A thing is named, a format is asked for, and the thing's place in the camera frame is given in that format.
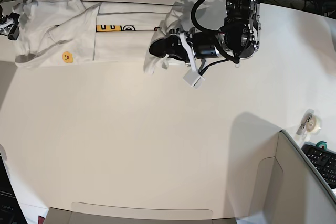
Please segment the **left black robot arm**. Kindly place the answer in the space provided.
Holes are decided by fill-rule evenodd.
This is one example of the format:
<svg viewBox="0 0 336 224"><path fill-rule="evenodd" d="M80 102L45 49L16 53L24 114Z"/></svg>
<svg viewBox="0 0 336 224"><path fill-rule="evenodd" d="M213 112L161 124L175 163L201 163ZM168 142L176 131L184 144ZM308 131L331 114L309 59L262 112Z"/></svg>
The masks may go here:
<svg viewBox="0 0 336 224"><path fill-rule="evenodd" d="M223 61L238 64L241 59L251 57L259 49L261 24L259 22L259 0L226 0L226 17L218 29L205 28L196 19L196 12L205 0L198 0L192 7L192 27L181 26L167 29L167 35L156 39L149 46L149 54L190 63L187 50L182 45L185 36L194 59L222 57Z"/></svg>

